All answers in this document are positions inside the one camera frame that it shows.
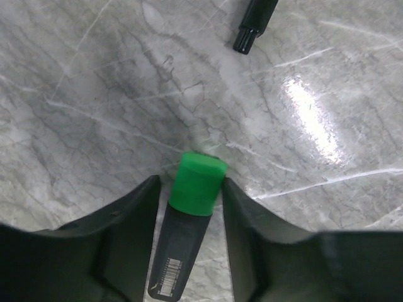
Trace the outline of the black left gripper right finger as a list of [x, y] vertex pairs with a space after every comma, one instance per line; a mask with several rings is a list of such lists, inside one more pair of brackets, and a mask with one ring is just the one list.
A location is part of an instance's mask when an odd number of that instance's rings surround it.
[[310, 232], [222, 184], [235, 301], [401, 301], [402, 233]]

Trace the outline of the green black highlighter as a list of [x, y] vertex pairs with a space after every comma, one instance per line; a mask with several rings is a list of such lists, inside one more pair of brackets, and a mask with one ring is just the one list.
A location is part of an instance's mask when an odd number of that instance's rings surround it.
[[200, 250], [225, 178], [227, 164], [186, 152], [168, 199], [149, 278], [148, 294], [179, 301]]

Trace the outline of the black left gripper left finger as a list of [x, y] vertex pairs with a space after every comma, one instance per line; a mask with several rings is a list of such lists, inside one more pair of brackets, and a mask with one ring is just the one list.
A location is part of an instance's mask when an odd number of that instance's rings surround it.
[[55, 230], [1, 225], [2, 301], [142, 301], [161, 180]]

